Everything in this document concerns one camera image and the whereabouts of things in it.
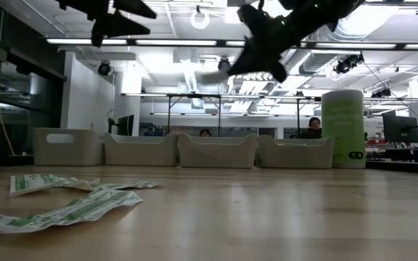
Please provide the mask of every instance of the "black monitor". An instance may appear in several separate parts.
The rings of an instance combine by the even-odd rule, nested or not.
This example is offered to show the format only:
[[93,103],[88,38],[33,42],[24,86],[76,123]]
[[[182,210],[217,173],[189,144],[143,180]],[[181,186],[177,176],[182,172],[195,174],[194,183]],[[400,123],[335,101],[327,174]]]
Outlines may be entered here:
[[387,142],[418,143],[417,119],[383,115],[383,130]]
[[117,124],[117,135],[131,136],[134,129],[134,116],[119,118]]

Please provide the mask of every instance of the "table surface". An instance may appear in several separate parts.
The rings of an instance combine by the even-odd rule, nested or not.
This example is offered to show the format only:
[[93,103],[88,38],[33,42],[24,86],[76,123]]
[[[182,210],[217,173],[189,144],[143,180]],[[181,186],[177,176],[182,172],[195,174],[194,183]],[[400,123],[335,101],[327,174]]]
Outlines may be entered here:
[[378,170],[0,168],[0,214],[41,214],[86,195],[9,197],[13,174],[160,181],[98,221],[0,234],[0,260],[418,260],[418,175]]

